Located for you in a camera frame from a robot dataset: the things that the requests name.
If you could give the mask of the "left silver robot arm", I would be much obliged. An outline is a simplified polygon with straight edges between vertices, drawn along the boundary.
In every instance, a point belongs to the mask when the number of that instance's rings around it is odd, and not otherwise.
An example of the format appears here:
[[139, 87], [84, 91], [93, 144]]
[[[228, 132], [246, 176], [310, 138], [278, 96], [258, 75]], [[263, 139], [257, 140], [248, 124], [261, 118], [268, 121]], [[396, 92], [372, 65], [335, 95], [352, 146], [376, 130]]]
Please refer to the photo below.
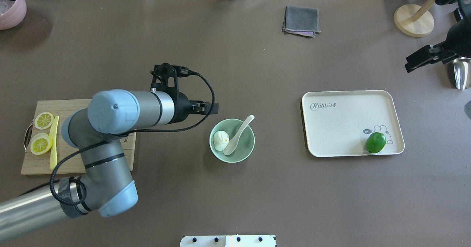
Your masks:
[[96, 93], [61, 128], [64, 141], [81, 155], [86, 173], [55, 182], [67, 156], [53, 169], [49, 183], [2, 203], [1, 242], [94, 210], [111, 217], [132, 208], [138, 194], [120, 140], [131, 133], [154, 132], [154, 126], [178, 123], [190, 114], [207, 118], [218, 108], [215, 96], [210, 102], [191, 101], [176, 90]]

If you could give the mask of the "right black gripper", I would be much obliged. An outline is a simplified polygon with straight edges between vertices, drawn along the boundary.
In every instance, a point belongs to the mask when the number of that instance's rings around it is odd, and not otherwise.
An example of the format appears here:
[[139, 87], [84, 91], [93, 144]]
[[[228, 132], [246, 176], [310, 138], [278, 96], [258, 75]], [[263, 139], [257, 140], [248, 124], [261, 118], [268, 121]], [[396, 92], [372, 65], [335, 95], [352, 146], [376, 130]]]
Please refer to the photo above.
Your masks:
[[449, 29], [445, 47], [426, 45], [407, 56], [405, 69], [410, 73], [429, 64], [447, 64], [455, 59], [455, 53], [460, 57], [471, 57], [471, 24], [468, 19], [460, 20]]

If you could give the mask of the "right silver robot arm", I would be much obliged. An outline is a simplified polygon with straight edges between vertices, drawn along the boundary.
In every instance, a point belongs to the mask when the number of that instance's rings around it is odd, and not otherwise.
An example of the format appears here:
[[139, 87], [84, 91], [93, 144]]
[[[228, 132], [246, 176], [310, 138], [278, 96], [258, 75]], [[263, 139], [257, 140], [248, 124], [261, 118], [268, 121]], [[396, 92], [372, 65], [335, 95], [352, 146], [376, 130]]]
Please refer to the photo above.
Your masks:
[[436, 45], [426, 45], [407, 56], [405, 69], [408, 73], [428, 64], [447, 64], [454, 59], [471, 57], [471, 4], [470, 0], [433, 0], [433, 4], [458, 3], [457, 11], [461, 19], [456, 19], [445, 41]]

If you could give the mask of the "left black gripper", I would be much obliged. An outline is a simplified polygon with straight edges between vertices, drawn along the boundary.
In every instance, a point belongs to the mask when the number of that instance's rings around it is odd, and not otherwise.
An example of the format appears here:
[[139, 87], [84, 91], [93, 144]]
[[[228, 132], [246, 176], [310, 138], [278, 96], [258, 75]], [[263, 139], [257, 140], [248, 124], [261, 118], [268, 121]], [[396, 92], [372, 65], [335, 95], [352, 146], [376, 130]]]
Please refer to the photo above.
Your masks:
[[179, 123], [187, 119], [190, 114], [210, 116], [219, 113], [219, 103], [203, 102], [200, 100], [189, 100], [182, 92], [171, 93], [174, 104], [174, 115], [171, 123]]

